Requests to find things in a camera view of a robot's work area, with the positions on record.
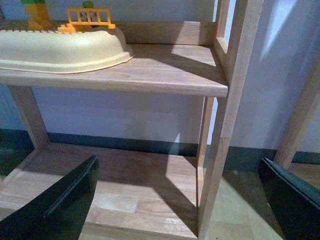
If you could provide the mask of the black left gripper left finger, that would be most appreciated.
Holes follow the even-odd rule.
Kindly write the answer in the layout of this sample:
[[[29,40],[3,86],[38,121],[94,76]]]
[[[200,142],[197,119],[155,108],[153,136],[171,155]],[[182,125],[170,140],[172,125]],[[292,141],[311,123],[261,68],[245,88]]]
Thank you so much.
[[[91,156],[28,204],[0,222],[2,240],[77,240],[90,210],[99,176]]]

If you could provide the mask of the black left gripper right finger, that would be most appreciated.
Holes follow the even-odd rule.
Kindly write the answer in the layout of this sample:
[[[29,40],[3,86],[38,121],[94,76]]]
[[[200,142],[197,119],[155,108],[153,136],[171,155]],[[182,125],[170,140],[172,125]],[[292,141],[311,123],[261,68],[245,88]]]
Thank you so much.
[[[287,240],[320,238],[320,190],[262,158],[258,174],[268,203]]]

